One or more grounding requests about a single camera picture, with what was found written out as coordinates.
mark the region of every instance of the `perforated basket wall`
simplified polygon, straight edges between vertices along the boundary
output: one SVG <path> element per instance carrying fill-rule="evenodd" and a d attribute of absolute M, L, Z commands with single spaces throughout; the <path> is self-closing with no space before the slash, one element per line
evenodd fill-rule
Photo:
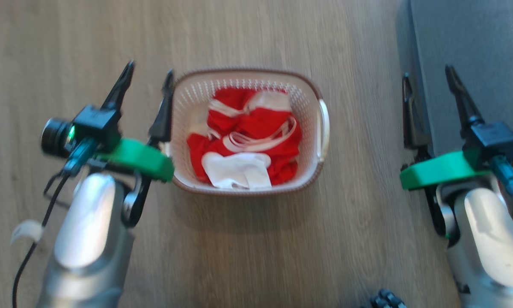
<path fill-rule="evenodd" d="M 302 129 L 298 171 L 289 182 L 265 190 L 218 189 L 196 178 L 186 144 L 192 123 L 205 121 L 209 100 L 217 89 L 282 89 L 289 93 L 292 112 Z M 319 175 L 329 143 L 329 115 L 317 87 L 307 78 L 284 71 L 256 69 L 206 70 L 184 75 L 175 86 L 172 140 L 168 154 L 175 164 L 173 182 L 193 193 L 213 195 L 270 195 L 307 187 Z"/>

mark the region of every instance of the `basket rim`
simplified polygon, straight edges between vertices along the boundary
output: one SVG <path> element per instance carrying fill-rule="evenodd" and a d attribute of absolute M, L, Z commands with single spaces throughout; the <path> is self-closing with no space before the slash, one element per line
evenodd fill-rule
<path fill-rule="evenodd" d="M 299 74 L 294 71 L 276 70 L 273 68 L 235 66 L 235 67 L 231 67 L 231 68 L 203 68 L 203 69 L 199 69 L 199 70 L 192 70 L 192 71 L 189 71 L 189 72 L 183 74 L 182 76 L 180 76 L 180 78 L 178 78 L 176 80 L 175 88 L 176 88 L 177 84 L 179 84 L 180 82 L 183 82 L 184 80 L 186 80 L 190 77 L 201 75 L 201 74 L 223 73 L 223 72 L 256 72 L 256 73 L 284 74 L 284 75 L 294 76 L 296 78 L 299 78 L 303 82 L 306 82 L 306 84 L 308 84 L 310 86 L 310 88 L 313 90 L 313 93 L 315 94 L 315 97 L 317 98 L 317 101 L 323 100 L 323 95 L 321 94 L 321 91 L 319 90 L 317 85 L 315 85 L 315 82 L 313 82 L 311 79 L 307 78 L 303 74 Z M 318 162 L 317 166 L 315 167 L 315 171 L 313 171 L 313 174 L 311 175 L 311 178 L 309 178 L 309 180 L 306 181 L 305 183 L 303 183 L 302 185 L 299 185 L 298 187 L 292 187 L 289 189 L 278 189 L 278 190 L 272 189 L 272 190 L 268 190 L 268 191 L 231 191 L 231 192 L 229 192 L 229 191 L 220 191 L 218 189 L 216 191 L 206 191 L 206 190 L 190 187 L 190 186 L 182 183 L 176 177 L 176 175 L 173 175 L 172 182 L 173 182 L 173 184 L 175 184 L 177 187 L 180 187 L 180 189 L 182 189 L 184 191 L 188 191 L 189 193 L 197 193 L 200 195 L 224 195 L 224 196 L 230 196 L 230 197 L 259 197 L 259 196 L 267 196 L 267 195 L 278 195 L 280 193 L 291 193 L 291 192 L 294 193 L 294 192 L 302 191 L 302 190 L 306 189 L 307 187 L 309 187 L 311 184 L 313 184 L 313 182 L 315 182 L 315 180 L 317 180 L 322 169 L 323 169 L 323 162 Z"/>

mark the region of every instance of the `white cable label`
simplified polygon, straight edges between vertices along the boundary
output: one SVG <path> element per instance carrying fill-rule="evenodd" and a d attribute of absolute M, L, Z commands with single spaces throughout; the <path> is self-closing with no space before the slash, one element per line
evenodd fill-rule
<path fill-rule="evenodd" d="M 43 235 L 43 227 L 41 223 L 36 222 L 32 219 L 27 219 L 24 222 L 21 222 L 13 231 L 11 235 L 11 242 L 9 245 L 12 245 L 16 240 L 21 237 L 31 238 L 34 242 L 39 242 Z"/>

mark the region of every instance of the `green led light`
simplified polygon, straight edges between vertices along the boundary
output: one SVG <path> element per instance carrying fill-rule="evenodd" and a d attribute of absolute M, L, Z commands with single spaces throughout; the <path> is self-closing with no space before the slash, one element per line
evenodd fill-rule
<path fill-rule="evenodd" d="M 76 135 L 76 127 L 74 125 L 72 125 L 72 127 L 70 128 L 70 131 L 68 132 L 68 138 L 66 139 L 66 143 L 70 143 L 73 139 L 74 139 L 74 136 Z"/>

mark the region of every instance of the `wooden floor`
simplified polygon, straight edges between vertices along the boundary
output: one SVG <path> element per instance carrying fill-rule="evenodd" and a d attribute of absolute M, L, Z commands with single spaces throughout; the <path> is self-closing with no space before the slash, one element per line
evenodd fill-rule
<path fill-rule="evenodd" d="M 0 308 L 30 243 L 12 230 L 47 207 L 61 162 L 39 149 L 50 117 L 101 104 L 137 61 L 121 128 L 145 138 L 168 69 L 287 68 L 315 80 L 331 116 L 319 180 L 259 199 L 154 185 L 122 307 L 356 308 L 382 287 L 414 308 L 459 306 L 422 193 L 402 191 L 400 78 L 414 71 L 405 0 L 0 0 Z M 70 199 L 74 183 L 63 198 Z M 19 287 L 33 307 L 65 210 L 55 209 Z"/>

